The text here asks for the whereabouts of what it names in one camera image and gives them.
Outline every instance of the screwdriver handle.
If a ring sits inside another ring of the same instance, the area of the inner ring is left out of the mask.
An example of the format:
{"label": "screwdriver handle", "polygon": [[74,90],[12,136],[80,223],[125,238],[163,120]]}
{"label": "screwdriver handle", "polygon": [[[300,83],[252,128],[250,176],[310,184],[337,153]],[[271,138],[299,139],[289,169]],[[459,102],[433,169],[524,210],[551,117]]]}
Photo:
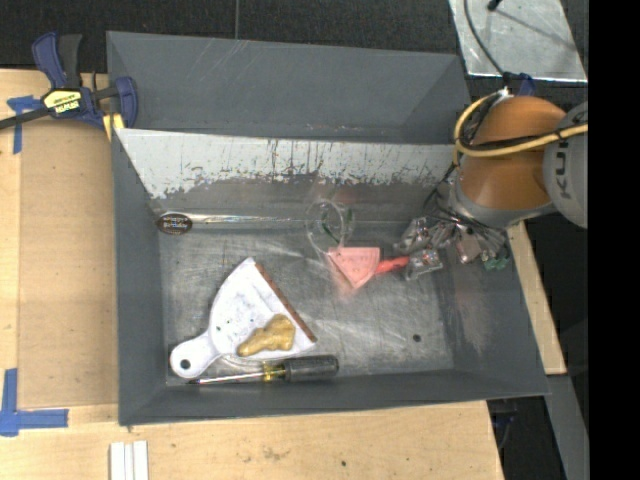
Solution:
{"label": "screwdriver handle", "polygon": [[338,358],[332,355],[285,359],[282,367],[287,382],[329,379],[335,377],[340,369]]}

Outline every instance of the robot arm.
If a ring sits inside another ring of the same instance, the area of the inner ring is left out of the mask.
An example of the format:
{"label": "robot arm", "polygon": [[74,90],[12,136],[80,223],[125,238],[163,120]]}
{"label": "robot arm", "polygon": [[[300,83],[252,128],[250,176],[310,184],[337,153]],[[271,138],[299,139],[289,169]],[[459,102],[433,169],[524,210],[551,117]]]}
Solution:
{"label": "robot arm", "polygon": [[463,263],[502,268],[506,228],[521,220],[558,211],[587,228],[587,139],[586,102],[565,113],[501,90],[472,104],[454,129],[451,169],[396,243],[410,256],[405,277],[442,268],[448,246]]}

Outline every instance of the wooden table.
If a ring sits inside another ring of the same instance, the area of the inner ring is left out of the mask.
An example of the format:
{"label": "wooden table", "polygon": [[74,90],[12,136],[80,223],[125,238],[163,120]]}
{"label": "wooden table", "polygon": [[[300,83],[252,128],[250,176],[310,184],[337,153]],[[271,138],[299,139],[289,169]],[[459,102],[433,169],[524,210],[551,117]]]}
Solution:
{"label": "wooden table", "polygon": [[[99,76],[99,85],[105,80]],[[38,71],[0,70],[0,118],[12,115],[8,98],[38,97],[48,87]],[[47,118],[23,133],[24,151],[14,155],[13,129],[0,132],[0,369],[18,367],[20,408],[60,401],[70,406],[69,426],[0,438],[0,478],[106,479],[109,444],[137,440],[148,442],[152,480],[504,478],[482,401],[119,426],[110,202],[97,199],[111,190],[107,138]],[[34,171],[35,162],[50,171]],[[22,182],[28,170],[35,174]],[[73,223],[64,222],[65,205],[75,208]],[[510,238],[545,370],[566,373],[524,225]],[[68,245],[60,255],[56,247]],[[83,368],[88,380],[74,375]]]}

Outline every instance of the screwdriver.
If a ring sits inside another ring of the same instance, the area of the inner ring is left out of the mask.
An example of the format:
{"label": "screwdriver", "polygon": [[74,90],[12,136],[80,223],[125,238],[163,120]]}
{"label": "screwdriver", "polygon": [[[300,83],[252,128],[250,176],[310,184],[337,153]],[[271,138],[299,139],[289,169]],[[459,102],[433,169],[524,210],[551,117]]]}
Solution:
{"label": "screwdriver", "polygon": [[258,379],[262,382],[271,382],[278,378],[284,379],[286,382],[304,382],[335,377],[338,369],[338,358],[333,355],[296,357],[285,359],[282,363],[276,365],[265,364],[261,372],[193,379],[188,383],[202,386],[207,384],[251,381],[253,379]]}

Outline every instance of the black floor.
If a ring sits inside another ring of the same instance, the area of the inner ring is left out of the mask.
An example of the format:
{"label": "black floor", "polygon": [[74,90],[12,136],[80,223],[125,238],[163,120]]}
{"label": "black floor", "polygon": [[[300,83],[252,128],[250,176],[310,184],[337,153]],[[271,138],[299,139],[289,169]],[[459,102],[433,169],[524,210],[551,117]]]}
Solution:
{"label": "black floor", "polygon": [[[561,2],[588,73],[589,0]],[[51,30],[82,34],[79,67],[97,72],[107,30],[460,53],[447,0],[0,0],[0,16],[0,67],[32,67],[32,41]],[[500,82],[468,86],[475,99]],[[565,110],[588,99],[583,85],[553,82],[537,94]],[[557,215],[528,230],[588,425],[587,232]],[[542,399],[491,408],[509,480],[564,478]]]}

